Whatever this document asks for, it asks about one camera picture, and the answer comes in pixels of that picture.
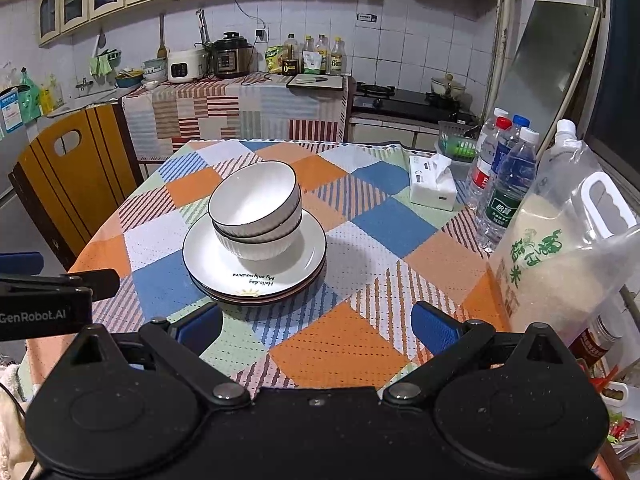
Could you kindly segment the black pressure cooker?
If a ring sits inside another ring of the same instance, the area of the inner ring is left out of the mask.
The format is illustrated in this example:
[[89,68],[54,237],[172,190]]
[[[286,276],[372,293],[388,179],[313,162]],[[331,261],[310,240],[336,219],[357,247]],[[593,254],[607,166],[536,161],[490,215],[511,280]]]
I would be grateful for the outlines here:
[[254,48],[238,32],[225,32],[212,44],[213,73],[218,78],[234,78],[250,73]]

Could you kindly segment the yellow oil bottle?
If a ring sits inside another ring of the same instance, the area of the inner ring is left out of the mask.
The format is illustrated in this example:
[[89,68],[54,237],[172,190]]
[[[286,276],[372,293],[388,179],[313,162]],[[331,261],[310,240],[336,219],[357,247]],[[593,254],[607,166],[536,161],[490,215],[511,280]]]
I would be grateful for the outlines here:
[[281,52],[282,74],[295,76],[299,73],[299,47],[294,32],[288,34]]

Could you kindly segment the bag of rice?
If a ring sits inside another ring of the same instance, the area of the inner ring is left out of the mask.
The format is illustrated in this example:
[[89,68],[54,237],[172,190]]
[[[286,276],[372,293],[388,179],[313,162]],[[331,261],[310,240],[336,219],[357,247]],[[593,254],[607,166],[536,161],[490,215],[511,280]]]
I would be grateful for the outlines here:
[[544,322],[566,344],[638,269],[639,221],[574,122],[556,125],[489,264],[510,329]]

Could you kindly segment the white tissue pack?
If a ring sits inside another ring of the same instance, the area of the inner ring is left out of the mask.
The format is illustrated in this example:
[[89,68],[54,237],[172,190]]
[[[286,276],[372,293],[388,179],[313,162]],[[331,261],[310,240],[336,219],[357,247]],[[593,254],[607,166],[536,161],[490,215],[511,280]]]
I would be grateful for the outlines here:
[[416,205],[452,211],[457,201],[457,187],[451,159],[442,154],[409,157],[409,197]]

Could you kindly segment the yellow wooden chair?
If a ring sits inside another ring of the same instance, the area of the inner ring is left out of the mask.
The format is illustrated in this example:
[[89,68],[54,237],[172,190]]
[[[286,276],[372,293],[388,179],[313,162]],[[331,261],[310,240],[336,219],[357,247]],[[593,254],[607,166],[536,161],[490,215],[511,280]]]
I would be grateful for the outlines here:
[[122,106],[90,106],[45,128],[17,157],[9,180],[68,270],[143,182]]

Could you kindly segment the grey refrigerator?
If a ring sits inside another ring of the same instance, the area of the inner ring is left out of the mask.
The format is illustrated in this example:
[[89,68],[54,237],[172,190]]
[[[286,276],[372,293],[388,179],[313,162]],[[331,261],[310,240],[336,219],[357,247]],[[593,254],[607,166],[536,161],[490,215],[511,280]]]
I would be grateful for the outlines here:
[[13,190],[9,173],[36,134],[36,117],[22,102],[30,99],[30,88],[16,84],[1,91],[0,195],[5,198]]

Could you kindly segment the green plastic basket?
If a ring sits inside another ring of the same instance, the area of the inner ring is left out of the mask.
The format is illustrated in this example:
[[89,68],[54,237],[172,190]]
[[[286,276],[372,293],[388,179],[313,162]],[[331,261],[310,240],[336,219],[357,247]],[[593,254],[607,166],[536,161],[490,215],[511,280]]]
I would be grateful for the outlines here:
[[438,123],[439,151],[452,160],[458,162],[472,162],[476,155],[476,142],[480,134],[480,126],[465,124],[461,120]]

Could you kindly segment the patchwork counter cloth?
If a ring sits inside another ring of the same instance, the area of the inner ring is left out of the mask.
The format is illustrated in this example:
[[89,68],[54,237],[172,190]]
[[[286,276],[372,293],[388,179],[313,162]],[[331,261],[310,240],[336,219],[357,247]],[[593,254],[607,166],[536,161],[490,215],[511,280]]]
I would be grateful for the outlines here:
[[342,90],[288,88],[293,77],[251,73],[139,88],[122,99],[137,158],[165,160],[192,140],[344,140],[350,81]]

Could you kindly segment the white rice cooker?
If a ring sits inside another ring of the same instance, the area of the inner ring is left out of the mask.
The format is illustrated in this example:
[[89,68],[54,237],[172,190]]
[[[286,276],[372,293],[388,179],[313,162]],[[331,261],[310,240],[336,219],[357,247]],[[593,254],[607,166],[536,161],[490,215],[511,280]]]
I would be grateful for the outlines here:
[[167,77],[171,84],[183,84],[206,75],[207,53],[204,48],[171,51],[167,58]]

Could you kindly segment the black gas stove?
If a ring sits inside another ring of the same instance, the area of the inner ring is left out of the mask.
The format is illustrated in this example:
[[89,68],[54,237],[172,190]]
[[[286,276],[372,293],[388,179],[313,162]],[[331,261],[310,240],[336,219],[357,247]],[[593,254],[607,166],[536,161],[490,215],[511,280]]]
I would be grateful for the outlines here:
[[476,117],[462,110],[461,104],[448,96],[439,96],[433,92],[414,92],[392,86],[378,86],[357,82],[352,110],[359,113],[393,116],[437,124],[458,122],[475,125]]

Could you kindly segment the cutting board on counter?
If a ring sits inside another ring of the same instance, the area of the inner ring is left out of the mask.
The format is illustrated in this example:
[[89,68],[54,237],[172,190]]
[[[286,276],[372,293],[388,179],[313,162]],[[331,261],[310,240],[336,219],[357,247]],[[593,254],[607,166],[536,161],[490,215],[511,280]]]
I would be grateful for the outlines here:
[[288,88],[311,88],[342,90],[344,77],[341,75],[298,74],[287,84]]

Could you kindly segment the white plate dark rim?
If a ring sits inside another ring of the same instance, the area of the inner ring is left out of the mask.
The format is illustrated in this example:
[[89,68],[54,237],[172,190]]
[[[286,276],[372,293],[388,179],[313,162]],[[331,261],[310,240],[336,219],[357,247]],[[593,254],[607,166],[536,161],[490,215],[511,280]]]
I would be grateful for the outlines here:
[[319,274],[326,258],[326,233],[316,217],[304,210],[298,237],[288,250],[252,261],[228,252],[204,216],[186,234],[182,258],[194,283],[213,296],[263,304],[292,294]]

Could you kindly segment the green label water bottle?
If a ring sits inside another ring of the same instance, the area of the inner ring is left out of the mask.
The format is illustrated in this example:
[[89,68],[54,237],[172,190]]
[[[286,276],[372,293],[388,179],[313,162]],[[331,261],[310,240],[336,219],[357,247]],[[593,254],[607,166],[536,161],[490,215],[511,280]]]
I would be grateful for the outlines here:
[[476,211],[477,244],[488,254],[498,246],[536,177],[539,133],[523,127],[516,142],[501,159],[498,174]]

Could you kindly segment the white cap water bottle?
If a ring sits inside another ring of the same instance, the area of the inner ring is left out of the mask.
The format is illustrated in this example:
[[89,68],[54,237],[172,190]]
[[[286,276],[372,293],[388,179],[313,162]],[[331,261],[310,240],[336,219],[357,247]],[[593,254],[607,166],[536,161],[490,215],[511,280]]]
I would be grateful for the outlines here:
[[476,144],[476,154],[485,162],[488,162],[488,164],[491,164],[495,157],[498,139],[498,118],[509,119],[510,115],[506,110],[495,107],[492,114],[480,129],[480,136],[478,137]]

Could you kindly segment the red cap water bottle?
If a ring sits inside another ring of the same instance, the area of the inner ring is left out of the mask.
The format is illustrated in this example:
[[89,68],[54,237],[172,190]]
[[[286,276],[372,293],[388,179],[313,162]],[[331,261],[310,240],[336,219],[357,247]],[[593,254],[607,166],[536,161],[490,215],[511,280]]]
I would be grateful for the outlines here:
[[491,164],[485,162],[477,154],[472,163],[472,167],[466,177],[466,187],[468,192],[466,193],[466,206],[472,211],[476,211],[480,198],[482,197],[486,185],[490,177]]

